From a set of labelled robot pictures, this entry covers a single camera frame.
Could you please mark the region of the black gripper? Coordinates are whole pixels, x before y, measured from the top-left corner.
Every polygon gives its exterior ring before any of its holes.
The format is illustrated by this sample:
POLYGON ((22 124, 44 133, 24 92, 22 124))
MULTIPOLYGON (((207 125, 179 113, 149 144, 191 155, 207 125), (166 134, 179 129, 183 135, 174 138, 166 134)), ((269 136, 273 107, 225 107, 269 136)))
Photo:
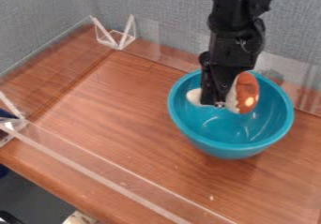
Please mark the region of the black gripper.
POLYGON ((253 69, 264 50, 266 26, 261 15, 272 10, 272 0, 211 1, 210 46, 199 55, 201 104, 213 104, 214 82, 214 105, 222 106, 236 77, 253 69))

